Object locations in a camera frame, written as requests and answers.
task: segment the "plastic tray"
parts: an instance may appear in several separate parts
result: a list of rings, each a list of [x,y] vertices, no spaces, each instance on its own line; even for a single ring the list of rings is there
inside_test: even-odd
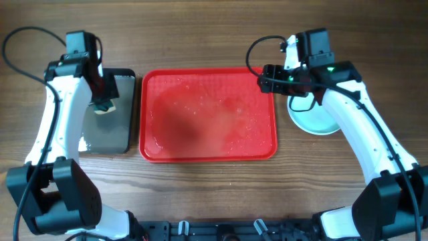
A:
[[[273,94],[261,93],[247,68],[153,70],[144,77],[140,153],[148,161],[260,160],[277,148]]]

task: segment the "white bowl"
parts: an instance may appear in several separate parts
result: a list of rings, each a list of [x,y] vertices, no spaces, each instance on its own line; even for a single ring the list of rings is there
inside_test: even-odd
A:
[[[301,128],[303,131],[313,135],[329,135],[335,133],[340,129],[336,121],[327,113],[322,106],[318,103],[314,105],[314,108],[305,112],[292,111],[288,105],[291,96],[287,99],[288,114],[294,123]],[[307,97],[294,97],[292,108],[294,110],[307,110],[312,101],[314,95],[309,93]]]

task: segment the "wood grain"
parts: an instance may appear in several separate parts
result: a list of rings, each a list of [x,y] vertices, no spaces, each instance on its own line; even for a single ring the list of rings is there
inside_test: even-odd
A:
[[[37,25],[65,36],[85,29],[99,36],[107,67],[139,76],[157,68],[244,66],[255,39],[327,27],[337,60],[351,60],[396,138],[428,164],[428,5],[426,1],[12,1],[0,3],[0,39]],[[11,40],[13,63],[41,76],[64,48],[29,31]],[[253,65],[281,64],[278,43],[257,47]],[[103,202],[139,220],[279,220],[349,206],[364,188],[362,173],[341,132],[318,137],[290,120],[276,96],[278,152],[267,161],[153,165],[138,152],[82,155],[81,166]],[[43,86],[0,65],[0,240],[10,240],[16,206],[5,174],[22,165],[33,145],[45,102]],[[21,225],[22,240],[33,236]]]

